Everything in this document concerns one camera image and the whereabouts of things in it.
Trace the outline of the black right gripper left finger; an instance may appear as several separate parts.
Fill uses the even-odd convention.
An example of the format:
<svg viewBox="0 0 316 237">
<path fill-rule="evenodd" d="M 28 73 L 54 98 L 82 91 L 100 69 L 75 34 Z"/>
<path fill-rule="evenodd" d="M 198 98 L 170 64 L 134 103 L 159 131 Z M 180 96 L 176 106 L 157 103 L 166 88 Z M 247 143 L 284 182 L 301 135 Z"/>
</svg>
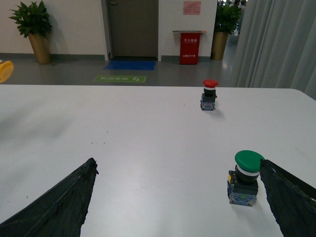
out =
<svg viewBox="0 0 316 237">
<path fill-rule="evenodd" d="M 2 237 L 79 237 L 95 183 L 90 158 L 27 207 L 0 225 Z"/>
</svg>

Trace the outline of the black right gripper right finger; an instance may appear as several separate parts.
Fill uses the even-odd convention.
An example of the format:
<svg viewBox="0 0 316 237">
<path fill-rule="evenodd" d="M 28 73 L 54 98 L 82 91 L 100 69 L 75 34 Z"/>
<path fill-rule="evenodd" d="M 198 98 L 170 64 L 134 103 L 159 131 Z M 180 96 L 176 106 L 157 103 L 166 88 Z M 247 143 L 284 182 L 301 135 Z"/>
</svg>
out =
<svg viewBox="0 0 316 237">
<path fill-rule="evenodd" d="M 316 189 L 267 159 L 260 162 L 260 176 L 283 236 L 314 237 Z"/>
</svg>

